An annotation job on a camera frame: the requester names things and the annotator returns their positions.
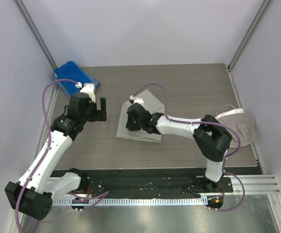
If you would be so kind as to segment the grey cloth napkin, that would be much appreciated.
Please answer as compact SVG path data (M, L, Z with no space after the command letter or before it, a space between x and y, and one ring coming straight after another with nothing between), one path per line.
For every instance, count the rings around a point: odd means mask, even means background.
M116 138L160 143L160 134L148 133L143 128L154 113L164 113L164 104L147 89L136 97L141 98L144 104L129 101L122 104Z

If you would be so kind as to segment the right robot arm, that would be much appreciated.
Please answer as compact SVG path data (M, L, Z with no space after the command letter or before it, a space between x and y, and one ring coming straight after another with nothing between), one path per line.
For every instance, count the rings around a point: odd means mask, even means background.
M141 104L133 103L127 109L126 128L149 134L176 135L193 139L207 159L204 186L214 192L222 185L223 164L232 135L212 115L202 119L169 117L163 113L151 114Z

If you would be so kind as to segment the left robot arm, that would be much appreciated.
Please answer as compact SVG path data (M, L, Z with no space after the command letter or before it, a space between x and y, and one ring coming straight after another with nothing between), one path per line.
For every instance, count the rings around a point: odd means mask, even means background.
M51 183L48 179L85 123L107 120L106 98L100 98L100 106L97 109L96 102L86 93L78 92L70 97L69 105L53 121L50 137L31 166L16 183L9 182L5 187L14 210L43 220L59 198L71 191L82 194L88 189L88 175L79 169L72 168Z

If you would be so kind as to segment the blue folded towel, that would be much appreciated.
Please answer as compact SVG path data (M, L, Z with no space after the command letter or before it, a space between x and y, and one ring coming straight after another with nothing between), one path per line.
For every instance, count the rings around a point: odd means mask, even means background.
M82 85L85 83L93 83L95 88L100 86L100 82L94 77L87 75L83 72L76 63L69 61L62 65L61 67L53 70L53 80L69 79L76 82L80 82ZM58 82L57 85L62 89L68 98L70 98L74 93L79 92L74 83L71 82Z

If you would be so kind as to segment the grey cloth pile in bowl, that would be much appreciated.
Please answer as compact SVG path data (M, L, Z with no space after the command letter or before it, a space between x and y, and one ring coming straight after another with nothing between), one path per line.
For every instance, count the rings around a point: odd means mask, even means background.
M245 113L243 108L236 108L230 104L222 105L216 111L215 118L239 135L241 147L250 145L257 137L255 119Z

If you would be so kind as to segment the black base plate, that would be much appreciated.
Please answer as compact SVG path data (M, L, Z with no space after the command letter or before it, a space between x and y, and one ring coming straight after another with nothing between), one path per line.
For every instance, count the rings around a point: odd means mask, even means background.
M109 191L110 195L121 194L174 194L231 193L231 179L222 176L218 184L205 178L204 168L139 168L81 170L89 179L93 194Z

